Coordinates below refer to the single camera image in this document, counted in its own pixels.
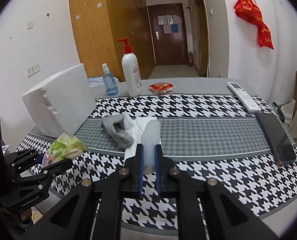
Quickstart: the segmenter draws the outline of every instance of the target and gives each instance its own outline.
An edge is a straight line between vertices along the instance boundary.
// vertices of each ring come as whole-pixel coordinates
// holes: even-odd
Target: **light switch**
[[[40,64],[37,63],[36,65],[33,66],[33,72],[36,74],[37,72],[41,71]]]
[[[27,23],[26,23],[26,28],[27,28],[28,30],[34,28],[34,22],[27,22]]]

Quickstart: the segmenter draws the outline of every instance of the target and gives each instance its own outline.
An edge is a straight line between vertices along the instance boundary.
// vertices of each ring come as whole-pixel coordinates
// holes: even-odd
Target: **metal screw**
[[[121,168],[118,172],[121,175],[126,175],[129,173],[129,170],[127,168]]]
[[[83,186],[88,187],[92,184],[92,181],[90,179],[83,179],[81,183]]]
[[[214,178],[209,178],[207,180],[207,183],[211,186],[215,186],[217,184],[217,179],[214,179]]]
[[[177,174],[179,174],[180,173],[180,170],[178,169],[178,168],[172,168],[172,169],[170,169],[170,173],[172,174],[172,175],[177,175]]]

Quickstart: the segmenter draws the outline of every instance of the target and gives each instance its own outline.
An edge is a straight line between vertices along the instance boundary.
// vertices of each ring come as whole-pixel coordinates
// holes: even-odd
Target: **white pump bottle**
[[[132,48],[128,45],[128,39],[120,39],[118,41],[124,41],[125,43],[122,67],[127,84],[127,90],[130,97],[137,97],[143,91],[137,57],[132,52]]]

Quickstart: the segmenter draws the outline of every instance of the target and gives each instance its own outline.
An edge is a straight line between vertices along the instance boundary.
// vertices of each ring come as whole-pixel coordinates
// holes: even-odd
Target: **green plastic bag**
[[[42,168],[66,158],[75,159],[83,151],[89,150],[76,136],[63,133],[44,154]]]

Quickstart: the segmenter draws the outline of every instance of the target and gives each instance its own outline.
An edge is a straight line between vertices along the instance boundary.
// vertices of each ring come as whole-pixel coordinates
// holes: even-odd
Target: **wooden wardrobe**
[[[102,76],[102,63],[121,82],[123,42],[128,38],[138,58],[142,79],[155,67],[149,16],[145,0],[69,0],[77,52],[88,77]]]

